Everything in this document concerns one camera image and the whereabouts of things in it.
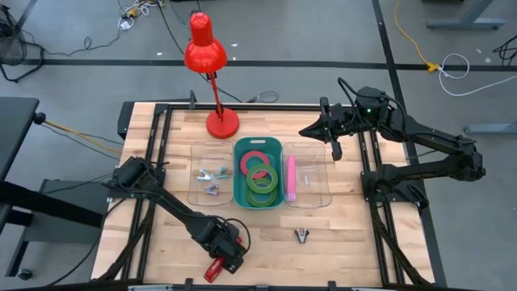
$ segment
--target green tape roll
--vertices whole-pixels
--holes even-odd
[[[264,183],[264,184],[270,184],[271,185],[271,181],[268,180],[268,179],[265,179],[265,178],[259,178],[259,179],[255,179],[254,180],[255,183]],[[271,193],[269,193],[269,198],[267,198],[267,200],[264,200],[264,201],[257,201],[254,197],[253,197],[253,193],[251,191],[250,188],[248,188],[246,190],[246,199],[248,200],[248,202],[250,203],[251,206],[254,206],[254,207],[267,207],[267,206],[271,206],[273,203],[275,203],[276,201],[276,198],[278,197],[278,188],[274,188],[273,191],[271,191]]]
[[[254,175],[260,171],[266,171],[271,176],[271,182],[266,187],[259,187],[254,182],[258,180],[253,179]],[[268,194],[269,192],[273,191],[273,189],[275,189],[276,185],[278,184],[278,174],[276,174],[276,171],[275,169],[273,169],[273,167],[266,164],[258,164],[248,171],[246,182],[248,182],[248,186],[251,190],[253,190],[253,192],[256,192],[258,194]]]

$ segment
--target gray floor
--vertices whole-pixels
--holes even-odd
[[[18,18],[29,2],[2,1]],[[399,20],[420,43],[430,61],[441,62],[449,53],[464,54],[473,64],[492,65],[499,59],[491,50],[515,34],[517,2],[500,0],[486,16],[504,17],[508,24],[493,32],[442,32],[425,27],[427,17],[448,17],[464,11],[472,1],[447,3],[402,0]],[[384,62],[385,57],[369,1],[360,0],[213,0],[202,1],[214,23],[229,58],[238,60],[364,61]],[[394,0],[381,0],[396,63],[419,64],[412,44],[396,29]],[[187,19],[195,3],[175,3]],[[39,0],[23,26],[50,51],[72,51],[82,47],[85,36],[105,44],[116,35],[118,5],[115,0]],[[188,30],[167,8],[166,17],[180,45]],[[109,48],[73,55],[74,59],[173,60],[181,55],[172,43],[158,11],[141,17],[135,27],[120,35]],[[8,68],[19,74],[25,66]],[[408,113],[418,121],[450,133],[462,133],[470,123],[513,121],[517,80],[475,95],[454,98],[439,87],[436,74],[399,71]],[[461,82],[447,82],[450,91],[464,92],[508,78],[510,73],[471,73]],[[260,91],[275,90],[282,103],[316,103],[326,95],[331,102],[346,102],[335,79],[342,76],[353,86],[374,86],[393,92],[386,70],[225,68],[218,84],[248,99]],[[0,80],[0,95],[36,97],[39,111],[50,120],[70,128],[116,139],[116,120],[125,100],[187,97],[194,89],[200,100],[212,99],[210,88],[184,67],[45,66],[20,84]],[[431,211],[448,284],[452,287],[508,290],[514,286],[517,268],[517,198],[513,174],[517,167],[515,137],[475,137],[484,155],[487,176],[476,183],[452,179],[426,182]],[[419,152],[427,149],[418,148]],[[440,158],[432,154],[422,158]],[[108,173],[116,161],[33,126],[27,135],[8,180],[37,189],[42,179],[85,180]],[[19,229],[10,227],[0,236],[0,273]],[[33,280],[22,282],[0,277],[3,288],[43,285],[58,278],[86,254],[87,245],[35,243],[22,263],[35,271]],[[93,256],[66,282],[87,280]]]

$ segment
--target green plastic basket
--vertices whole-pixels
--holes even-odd
[[[276,170],[279,181],[276,186],[278,197],[271,206],[254,207],[246,199],[248,183],[246,176],[241,171],[241,159],[244,154],[251,150],[263,152],[269,158],[270,165]],[[262,163],[260,158],[250,158],[247,163],[248,169]],[[233,149],[233,199],[245,209],[273,209],[284,202],[284,174],[282,172],[282,144],[273,137],[244,137],[235,144]]]

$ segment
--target wheel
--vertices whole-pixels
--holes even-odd
[[[22,280],[29,280],[32,278],[32,272],[28,269],[19,269],[16,276]]]

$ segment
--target yellow cable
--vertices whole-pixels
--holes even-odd
[[[398,19],[397,19],[397,10],[398,10],[398,5],[401,3],[401,0],[397,0],[397,4],[395,5],[395,11],[393,12],[393,17],[395,18],[395,24],[397,25],[398,27],[398,30],[400,32],[402,32],[402,34],[406,37],[406,39],[408,40],[411,40],[411,42],[414,44],[414,47],[417,49],[417,53],[418,53],[418,56],[420,57],[420,59],[426,63],[427,65],[427,71],[428,72],[433,72],[433,71],[436,71],[438,68],[439,68],[439,64],[433,64],[429,61],[426,60],[425,57],[423,57],[422,53],[420,53],[420,48],[418,47],[418,44],[416,41],[414,41],[411,36],[408,36],[407,33],[404,31],[404,29],[402,29],[402,27],[400,26],[400,24],[398,24]]]
[[[89,137],[87,137],[87,136],[84,136],[84,135],[82,135],[82,134],[80,134],[80,133],[76,132],[75,130],[73,130],[73,129],[69,129],[69,128],[67,128],[67,127],[63,126],[63,125],[60,125],[60,124],[57,124],[57,123],[53,123],[52,121],[48,121],[48,120],[46,120],[46,121],[45,121],[45,123],[46,123],[46,124],[48,124],[48,125],[50,125],[50,126],[55,127],[56,129],[61,129],[61,130],[64,130],[64,131],[66,131],[66,132],[68,132],[68,133],[73,133],[73,134],[75,134],[76,136],[78,136],[78,137],[80,137],[80,138],[84,139],[85,141],[88,141],[88,142],[90,142],[90,143],[92,143],[92,144],[94,144],[94,145],[98,146],[98,147],[99,147],[99,148],[101,148],[101,149],[108,150],[108,151],[111,151],[112,153],[117,153],[117,154],[122,153],[122,151],[121,151],[121,150],[113,149],[113,148],[111,148],[111,147],[107,147],[107,146],[105,146],[105,145],[103,145],[103,144],[101,144],[101,143],[98,143],[97,141],[94,141],[93,139],[91,139],[91,138],[89,138]]]

